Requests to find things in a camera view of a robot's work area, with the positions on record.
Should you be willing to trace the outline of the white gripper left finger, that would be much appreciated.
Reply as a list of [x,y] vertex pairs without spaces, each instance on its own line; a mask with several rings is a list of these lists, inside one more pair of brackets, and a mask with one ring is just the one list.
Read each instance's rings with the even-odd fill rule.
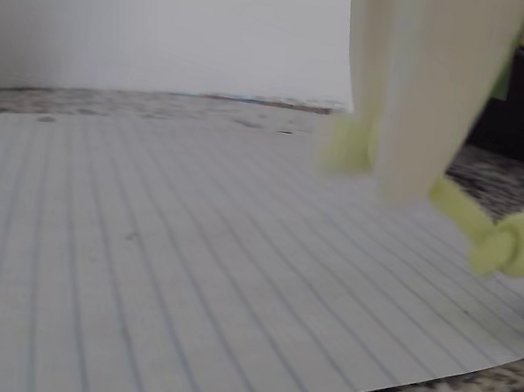
[[322,143],[326,167],[374,172],[379,152],[396,130],[394,67],[399,41],[413,33],[417,0],[350,0],[349,71],[352,108],[337,116]]

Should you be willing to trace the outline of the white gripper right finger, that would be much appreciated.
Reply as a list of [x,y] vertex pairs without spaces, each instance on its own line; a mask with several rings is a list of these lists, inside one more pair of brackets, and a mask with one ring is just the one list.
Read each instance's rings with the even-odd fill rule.
[[490,97],[524,26],[524,0],[422,0],[406,85],[385,141],[378,189],[423,199]]

